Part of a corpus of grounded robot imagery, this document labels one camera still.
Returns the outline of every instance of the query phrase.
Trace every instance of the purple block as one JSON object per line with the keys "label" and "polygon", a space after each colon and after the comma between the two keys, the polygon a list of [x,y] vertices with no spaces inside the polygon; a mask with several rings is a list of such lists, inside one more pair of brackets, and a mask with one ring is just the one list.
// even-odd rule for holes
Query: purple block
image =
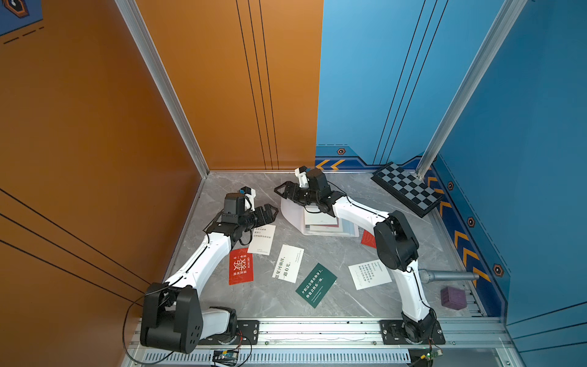
{"label": "purple block", "polygon": [[463,289],[446,287],[440,291],[442,306],[452,309],[463,309],[467,306],[467,296]]}

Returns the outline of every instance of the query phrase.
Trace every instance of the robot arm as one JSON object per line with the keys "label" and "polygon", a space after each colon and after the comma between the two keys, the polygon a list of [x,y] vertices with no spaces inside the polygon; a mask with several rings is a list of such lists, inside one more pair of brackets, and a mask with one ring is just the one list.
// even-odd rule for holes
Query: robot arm
{"label": "robot arm", "polygon": [[316,204],[321,212],[348,220],[375,236],[377,254],[392,270],[402,298],[402,317],[407,338],[419,343],[427,340],[436,323],[436,313],[424,296],[418,273],[419,243],[406,217],[400,211],[379,211],[332,191],[319,169],[296,169],[299,184],[288,181],[275,188],[281,197],[306,206]]}
{"label": "robot arm", "polygon": [[151,284],[143,305],[142,345],[190,353],[200,339],[214,336],[229,342],[234,338],[235,310],[213,307],[202,312],[198,295],[244,232],[275,220],[277,208],[270,204],[255,208],[254,198],[255,190],[248,187],[227,194],[224,209],[204,230],[206,236],[194,254],[165,283]]}

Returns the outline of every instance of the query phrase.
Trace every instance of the white card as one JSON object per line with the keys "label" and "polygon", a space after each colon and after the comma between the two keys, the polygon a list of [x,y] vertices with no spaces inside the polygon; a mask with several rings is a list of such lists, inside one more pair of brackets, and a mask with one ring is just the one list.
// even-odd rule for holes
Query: white card
{"label": "white card", "polygon": [[303,211],[303,219],[306,225],[336,225],[338,219],[331,217],[329,214],[321,213],[315,205],[309,205]]}
{"label": "white card", "polygon": [[273,224],[266,224],[255,228],[247,252],[249,254],[269,255],[274,234],[275,226]]}
{"label": "white card", "polygon": [[351,265],[349,270],[357,290],[390,283],[392,281],[387,268],[381,260]]}
{"label": "white card", "polygon": [[303,248],[283,245],[277,258],[273,277],[295,283],[298,279],[299,265],[302,262]]}

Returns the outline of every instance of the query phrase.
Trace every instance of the gray marble floor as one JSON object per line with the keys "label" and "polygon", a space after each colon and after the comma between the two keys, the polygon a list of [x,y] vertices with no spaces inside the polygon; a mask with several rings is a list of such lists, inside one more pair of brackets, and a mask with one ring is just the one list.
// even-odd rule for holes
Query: gray marble floor
{"label": "gray marble floor", "polygon": [[[459,270],[454,257],[443,248],[428,218],[419,218],[407,207],[373,181],[369,173],[332,173],[328,180],[346,191],[356,201],[370,207],[385,210],[401,210],[406,214],[420,243],[420,268],[430,270]],[[286,173],[212,173],[204,183],[195,213],[172,271],[177,271],[202,242],[202,229],[222,209],[224,196],[236,192],[242,186],[257,191],[255,205],[271,203],[279,207],[280,197],[273,189],[285,181],[296,182],[293,174]],[[303,235],[278,215],[271,254],[254,255],[253,282],[228,285],[228,257],[224,258],[208,280],[200,301],[203,308],[225,306],[235,308],[239,317],[328,317],[373,316],[400,317],[402,304],[395,282],[371,288],[355,289],[348,266],[378,259],[374,248],[360,243],[359,238]],[[283,244],[304,249],[302,264],[296,284],[271,278],[279,251]],[[312,308],[295,290],[317,263],[321,263],[338,278],[324,299]],[[446,285],[467,289],[465,282],[434,282],[424,284],[424,292],[431,306],[440,317],[470,316],[466,310],[455,311],[440,304],[440,290]]]}

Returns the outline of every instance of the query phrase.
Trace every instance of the checkered pattern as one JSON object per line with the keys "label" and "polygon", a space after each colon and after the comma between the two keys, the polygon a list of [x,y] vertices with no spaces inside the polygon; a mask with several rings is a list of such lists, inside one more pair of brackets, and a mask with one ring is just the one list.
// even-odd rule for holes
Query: checkered pattern
{"label": "checkered pattern", "polygon": [[429,188],[416,176],[394,163],[375,172],[373,179],[421,217],[442,198],[442,194]]}

